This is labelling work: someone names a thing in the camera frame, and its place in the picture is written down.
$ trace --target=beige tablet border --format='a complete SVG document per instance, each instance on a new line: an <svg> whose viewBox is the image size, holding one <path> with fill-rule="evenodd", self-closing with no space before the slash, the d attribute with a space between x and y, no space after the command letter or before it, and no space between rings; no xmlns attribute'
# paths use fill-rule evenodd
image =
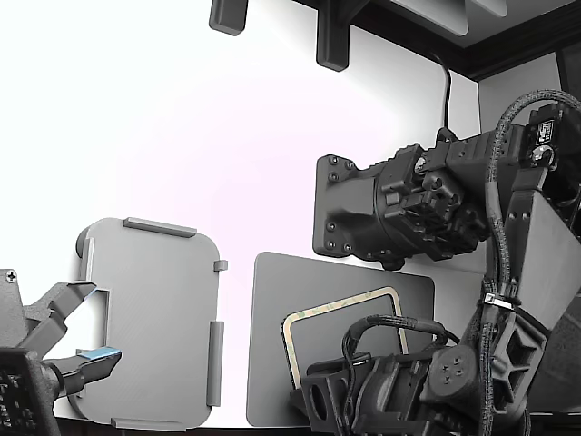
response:
<svg viewBox="0 0 581 436"><path fill-rule="evenodd" d="M284 319L281 326L282 339L284 341L287 360L289 361L290 376L292 378L292 384L295 389L300 387L300 371L299 364L297 362L297 356L294 351L294 344L292 342L291 326L294 322L299 320L305 320L307 318L312 318L313 316L322 315L323 313L333 312L344 307L349 307L360 302L368 302L369 300L374 300L376 298L384 297L389 295L393 302L393 310L397 316L401 315L401 305L399 304L399 296L395 289L391 287L379 288L375 291L361 293L359 295L354 295L343 300L338 300L336 302L330 302L323 304L321 306L313 307L304 311L292 313ZM404 354L408 354L408 341L406 340L406 332L404 329L398 329L399 334L399 344L401 346L401 351Z"/></svg>

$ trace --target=cable tie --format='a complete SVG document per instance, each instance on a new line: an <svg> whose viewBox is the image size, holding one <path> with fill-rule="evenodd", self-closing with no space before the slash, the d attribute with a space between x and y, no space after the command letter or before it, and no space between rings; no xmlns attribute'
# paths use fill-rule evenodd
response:
<svg viewBox="0 0 581 436"><path fill-rule="evenodd" d="M487 293L484 296L484 304L497 306L502 309L508 309L510 311L515 310L515 307L510 302L506 302L505 300L498 298L494 293Z"/></svg>

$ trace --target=white backdrop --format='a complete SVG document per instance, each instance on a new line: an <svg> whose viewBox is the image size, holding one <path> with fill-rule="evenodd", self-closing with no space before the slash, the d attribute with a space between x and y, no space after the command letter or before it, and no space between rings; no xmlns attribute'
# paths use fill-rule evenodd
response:
<svg viewBox="0 0 581 436"><path fill-rule="evenodd" d="M101 218L207 234L230 270L221 275L218 309L226 322L222 407L205 425L245 427L256 255L315 257L320 156L362 168L408 144L431 146L444 75L356 28L350 68L338 74L315 63L316 13L308 7L251 0L246 30L231 37L209 28L210 5L0 3L0 265L18 271L31 303L77 278L76 237ZM453 79L450 126L460 137L478 134L477 84ZM465 256L451 266L479 271L480 261ZM436 316L461 330L477 276L425 264L408 271L435 278ZM457 310L464 314L450 319ZM100 346L101 317L93 298L49 357ZM63 401L56 411L74 416Z"/></svg>

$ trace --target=black cable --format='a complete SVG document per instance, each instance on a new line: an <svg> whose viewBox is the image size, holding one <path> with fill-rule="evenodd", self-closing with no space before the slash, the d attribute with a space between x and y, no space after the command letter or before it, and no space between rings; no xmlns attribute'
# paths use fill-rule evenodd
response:
<svg viewBox="0 0 581 436"><path fill-rule="evenodd" d="M357 345L359 344L359 340L363 333L368 329L379 325L435 334L437 336L435 342L438 344L446 344L448 343L448 340L451 340L454 343L459 343L459 338L455 334L447 331L441 323L431 320L424 321L393 315L371 315L352 324L343 336L341 344L343 358L347 363L349 371L347 393L342 408L343 425L348 436L351 435L351 415L355 410L355 407L353 407L352 404L353 392L355 391L355 366L353 365L352 356L357 350Z"/></svg>
<svg viewBox="0 0 581 436"><path fill-rule="evenodd" d="M498 293L506 296L508 285L510 283L510 258L508 253L507 237L504 231L502 212L500 209L500 200L498 194L497 172L498 160L502 152L502 144L508 128L515 120L517 115L527 106L540 101L558 101L567 104L571 108L581 113L581 103L570 94L563 91L540 90L526 93L519 97L500 117L495 131L494 146L487 166L486 179L486 203L487 218L490 229L497 243L498 261L499 261L499 284Z"/></svg>
<svg viewBox="0 0 581 436"><path fill-rule="evenodd" d="M510 286L510 255L508 252L507 236L505 235L504 220L500 209L500 198L497 184L498 161L502 152L505 136L517 115L527 106L540 101L557 101L566 104L581 114L581 102L573 95L562 91L539 90L520 96L498 120L494 136L494 145L487 165L485 182L487 219L493 241L496 245L498 278L493 283L495 295L517 297L516 291L511 292ZM488 436L492 432L494 412L494 389L492 371L490 370L490 347L494 339L494 330L497 326L498 309L488 306L482 312L482 332L480 335L480 389L481 414L479 435Z"/></svg>
<svg viewBox="0 0 581 436"><path fill-rule="evenodd" d="M444 70L444 74L446 75L446 91L444 94L444 127L448 128L448 119L450 112L450 92L452 90L452 74L450 73L448 66L446 65L446 63L444 63L441 57L439 57L437 54L431 51L429 52L429 54L434 58L436 62L438 62L441 65L442 69Z"/></svg>
<svg viewBox="0 0 581 436"><path fill-rule="evenodd" d="M480 336L480 424L478 436L490 436L494 418L494 385L490 349L494 340L494 324L487 322L482 326Z"/></svg>
<svg viewBox="0 0 581 436"><path fill-rule="evenodd" d="M530 413L528 409L525 409L525 413L523 414L522 418L520 419L520 436L530 436L530 432L532 430L532 423L530 421Z"/></svg>

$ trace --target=black shelf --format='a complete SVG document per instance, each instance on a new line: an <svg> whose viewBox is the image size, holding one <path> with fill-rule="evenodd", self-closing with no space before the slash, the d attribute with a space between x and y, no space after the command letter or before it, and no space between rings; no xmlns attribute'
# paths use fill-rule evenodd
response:
<svg viewBox="0 0 581 436"><path fill-rule="evenodd" d="M292 1L319 11L317 62L335 71L349 66L350 24L428 59L435 53L452 71L477 82L581 42L579 1L466 48L370 0ZM248 0L213 0L211 27L239 34L247 4ZM236 25L230 29L226 22Z"/></svg>

